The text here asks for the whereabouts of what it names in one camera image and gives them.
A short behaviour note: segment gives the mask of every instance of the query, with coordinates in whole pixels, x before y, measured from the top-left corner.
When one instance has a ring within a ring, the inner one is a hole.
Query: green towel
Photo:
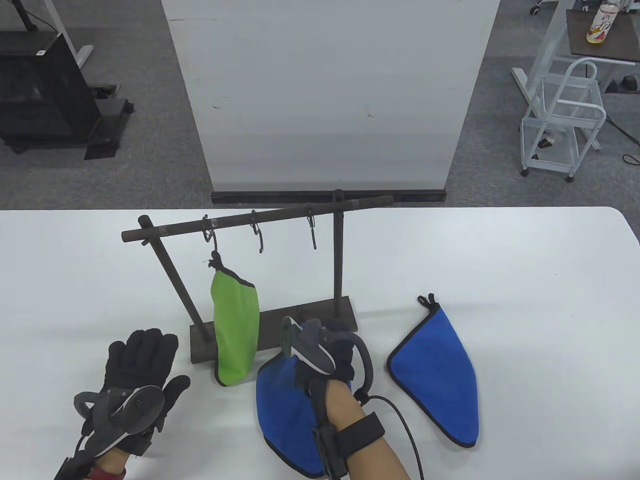
[[[210,267],[216,269],[211,282],[218,357],[216,380],[223,387],[242,381],[251,371],[258,349],[260,307],[255,286],[222,265],[213,252]]]

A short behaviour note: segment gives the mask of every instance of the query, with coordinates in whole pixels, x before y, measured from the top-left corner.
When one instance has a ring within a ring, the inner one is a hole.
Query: black cable
[[[12,2],[12,0],[7,0],[11,5],[13,5],[15,7],[15,3]],[[40,22],[44,23],[45,25],[48,25],[49,27],[51,27],[51,29],[56,32],[56,33],[60,33],[52,24],[50,24],[49,22],[47,22],[46,20],[41,19],[39,16],[31,13],[29,10],[27,10],[26,8],[23,7],[23,10],[25,12],[27,12],[27,15],[29,15],[30,17],[33,17],[36,20],[39,20]]]
[[[622,135],[624,135],[629,140],[631,140],[631,142],[633,142],[638,147],[640,147],[640,140],[638,140],[636,137],[634,137],[629,132],[624,130],[622,127],[620,127],[618,124],[616,124],[616,122],[611,120],[611,118],[609,118],[609,115],[607,115],[607,123],[610,123],[611,125],[613,125],[616,130],[618,130],[620,133],[622,133]],[[622,161],[624,163],[626,163],[627,165],[640,166],[640,159],[638,159],[637,157],[634,157],[633,155],[630,155],[630,154],[622,155]]]
[[[418,463],[418,473],[420,474],[420,480],[424,480],[424,473],[422,471],[422,463],[420,462],[420,454],[418,453],[418,447],[415,446],[415,440],[413,439],[413,435],[411,435],[411,431],[409,430],[409,425],[407,425],[406,422],[404,421],[404,417],[402,416],[402,413],[400,413],[400,410],[398,410],[398,408],[388,398],[384,398],[380,395],[371,395],[369,396],[369,398],[382,400],[383,402],[386,402],[397,413],[397,416],[400,418],[400,421],[402,422],[402,425],[406,430],[406,434],[409,436],[409,440],[411,441],[411,446],[413,447],[413,453],[415,453],[415,461]]]

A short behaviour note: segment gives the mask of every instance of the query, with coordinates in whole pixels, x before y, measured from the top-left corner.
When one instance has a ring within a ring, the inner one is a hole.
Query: s hook
[[[309,222],[309,227],[311,228],[311,240],[314,242],[314,250],[317,250],[318,247],[316,245],[316,233],[314,232],[314,228],[316,227],[316,217],[314,217],[313,213],[311,213],[311,205],[307,206],[307,221]]]
[[[253,234],[260,236],[260,253],[264,252],[264,243],[262,242],[262,230],[258,227],[258,221],[255,218],[257,212],[255,210],[251,210],[251,228],[253,229]]]
[[[211,228],[207,228],[207,220],[208,217],[205,214],[204,217],[202,217],[202,234],[204,235],[204,240],[205,242],[209,243],[211,241],[211,239],[213,238],[213,250],[215,252],[218,251],[218,239],[216,238],[216,231],[211,227]]]

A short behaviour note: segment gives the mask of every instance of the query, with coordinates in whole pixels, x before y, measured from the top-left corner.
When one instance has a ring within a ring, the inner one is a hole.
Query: gray carpet
[[[567,184],[564,174],[533,170],[523,178],[518,126],[527,110],[511,67],[527,71],[554,11],[544,4],[528,15],[531,0],[502,0],[462,129],[444,206],[574,206],[605,205],[620,210],[640,237],[640,168],[625,164],[622,154],[640,157],[639,149],[605,124],[600,152],[587,154]],[[640,136],[640,96],[604,97],[609,116]]]
[[[41,0],[23,0],[47,18]],[[56,0],[76,48],[93,44],[89,83],[120,83],[136,112],[113,159],[0,145],[0,209],[201,208],[211,180],[160,0]],[[0,0],[0,29],[22,26]]]
[[[46,15],[40,0],[25,0]],[[0,209],[199,208],[211,184],[160,0],[56,0],[74,42],[96,50],[90,83],[122,83],[136,103],[114,159],[84,162],[79,150],[13,155],[0,146]],[[510,68],[528,69],[554,5],[528,15],[531,0],[502,0],[447,181],[443,206],[608,205],[640,236],[637,147],[605,125],[601,152],[588,154],[573,184],[564,175],[519,175],[518,124],[526,105]],[[0,0],[0,29],[19,28]],[[610,116],[640,135],[640,97],[605,98]]]

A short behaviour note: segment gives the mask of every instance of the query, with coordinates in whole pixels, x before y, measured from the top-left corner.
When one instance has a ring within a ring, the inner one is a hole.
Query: black glove
[[[328,330],[332,332],[348,332],[349,328],[340,322],[325,320],[322,322]],[[331,375],[324,375],[314,370],[305,362],[298,361],[296,363],[296,386],[302,388],[308,393],[308,384],[314,378],[320,378],[322,380],[340,380],[344,383],[348,383],[353,380],[355,372],[351,366],[353,360],[353,342],[350,340],[337,340],[329,345],[323,343],[322,347],[329,352],[329,355],[333,357],[335,362],[335,372]]]
[[[177,350],[178,337],[170,333],[163,335],[157,328],[136,330],[126,345],[123,342],[112,343],[101,392],[111,387],[136,389],[155,385],[162,388],[169,377]],[[124,438],[116,447],[132,455],[142,455],[151,444],[154,428],[162,431],[166,414],[190,384],[191,380],[186,375],[171,379],[163,389],[164,406],[156,422],[147,430]],[[91,430],[93,426],[89,418],[83,426],[83,435]]]

